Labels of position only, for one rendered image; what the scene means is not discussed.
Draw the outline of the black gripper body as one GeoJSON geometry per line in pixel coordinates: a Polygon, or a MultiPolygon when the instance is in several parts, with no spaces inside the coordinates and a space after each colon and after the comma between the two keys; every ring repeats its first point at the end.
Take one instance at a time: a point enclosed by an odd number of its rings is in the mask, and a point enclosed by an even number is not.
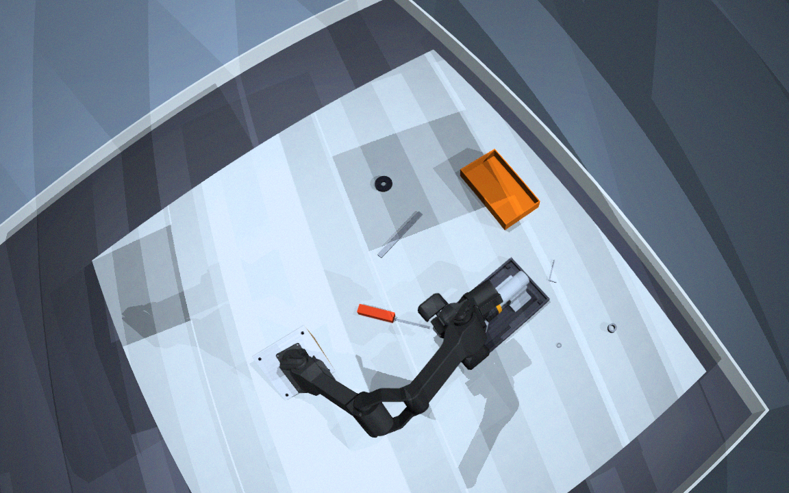
{"type": "MultiPolygon", "coordinates": [[[[423,317],[425,322],[428,322],[432,316],[440,315],[440,311],[442,311],[442,307],[447,306],[448,303],[445,299],[442,298],[441,294],[434,293],[425,302],[422,302],[418,307],[419,314],[423,317]]],[[[490,355],[490,350],[483,344],[480,347],[480,350],[476,352],[475,355],[464,357],[462,364],[468,370],[472,370],[474,367],[478,366],[480,362],[484,361],[484,359],[490,355]]]]}

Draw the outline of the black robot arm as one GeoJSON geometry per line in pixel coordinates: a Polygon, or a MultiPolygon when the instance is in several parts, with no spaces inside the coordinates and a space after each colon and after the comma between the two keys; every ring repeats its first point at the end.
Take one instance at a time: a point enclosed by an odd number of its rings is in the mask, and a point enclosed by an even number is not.
{"type": "Polygon", "coordinates": [[[298,393],[322,395],[352,415],[372,438],[402,429],[410,419],[425,413],[442,385],[463,361],[486,342],[486,317],[503,303],[489,280],[463,294],[458,303],[442,307],[430,322],[444,339],[440,349],[413,382],[401,389],[376,389],[357,393],[337,381],[323,361],[310,357],[299,343],[276,354],[279,367],[298,393]],[[404,402],[406,408],[392,417],[383,402],[404,402]]]}

